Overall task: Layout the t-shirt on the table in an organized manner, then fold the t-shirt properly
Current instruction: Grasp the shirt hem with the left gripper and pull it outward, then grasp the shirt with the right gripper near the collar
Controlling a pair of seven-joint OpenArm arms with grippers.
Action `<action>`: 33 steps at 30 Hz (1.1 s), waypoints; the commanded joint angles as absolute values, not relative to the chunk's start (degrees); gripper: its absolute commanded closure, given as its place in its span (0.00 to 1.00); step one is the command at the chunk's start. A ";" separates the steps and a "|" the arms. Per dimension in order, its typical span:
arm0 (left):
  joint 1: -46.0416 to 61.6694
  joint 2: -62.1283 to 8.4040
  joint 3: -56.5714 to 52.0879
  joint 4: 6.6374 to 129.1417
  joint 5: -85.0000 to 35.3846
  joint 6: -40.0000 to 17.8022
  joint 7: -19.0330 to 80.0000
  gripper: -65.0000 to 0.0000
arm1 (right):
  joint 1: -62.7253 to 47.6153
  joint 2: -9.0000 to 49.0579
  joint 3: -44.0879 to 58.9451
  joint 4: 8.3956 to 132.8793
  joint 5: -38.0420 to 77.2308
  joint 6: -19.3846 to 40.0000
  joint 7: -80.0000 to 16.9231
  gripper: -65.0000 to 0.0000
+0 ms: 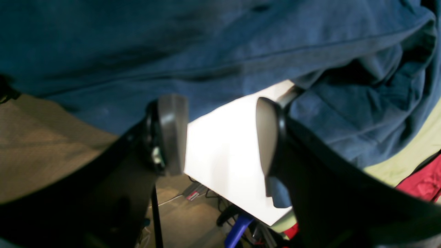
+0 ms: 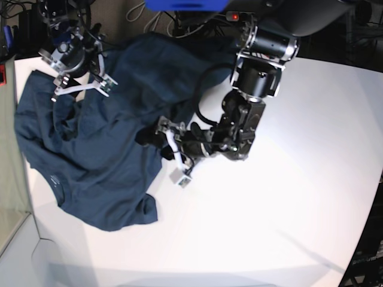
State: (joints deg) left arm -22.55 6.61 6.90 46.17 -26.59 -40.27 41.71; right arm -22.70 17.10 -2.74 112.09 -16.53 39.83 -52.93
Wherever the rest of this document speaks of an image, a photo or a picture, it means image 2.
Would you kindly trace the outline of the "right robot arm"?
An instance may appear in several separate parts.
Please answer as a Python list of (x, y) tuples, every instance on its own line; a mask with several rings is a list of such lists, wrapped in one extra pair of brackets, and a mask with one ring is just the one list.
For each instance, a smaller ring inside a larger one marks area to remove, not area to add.
[(91, 24), (93, 1), (38, 1), (41, 20), (47, 25), (47, 42), (39, 55), (57, 76), (51, 97), (76, 97), (80, 92), (96, 90), (105, 97), (118, 83), (106, 72), (105, 36), (102, 25)]

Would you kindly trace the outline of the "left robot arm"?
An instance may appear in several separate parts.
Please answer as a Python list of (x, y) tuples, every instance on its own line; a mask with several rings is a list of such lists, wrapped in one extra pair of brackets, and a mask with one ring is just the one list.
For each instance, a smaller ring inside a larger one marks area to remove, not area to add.
[[(221, 8), (186, 8), (181, 21), (186, 26), (208, 23), (222, 14), (240, 28), (235, 59), (205, 70), (194, 88), (194, 113), (207, 129), (162, 116), (140, 130), (136, 142), (155, 146), (163, 158), (176, 162), (171, 179), (181, 187), (205, 158), (245, 160), (266, 107), (264, 99), (278, 94), (285, 65), (296, 57), (301, 38), (322, 30), (353, 6), (355, 1), (227, 1)], [(219, 69), (230, 71), (230, 91), (222, 100), (220, 120), (213, 121), (201, 114), (199, 104), (204, 80)]]

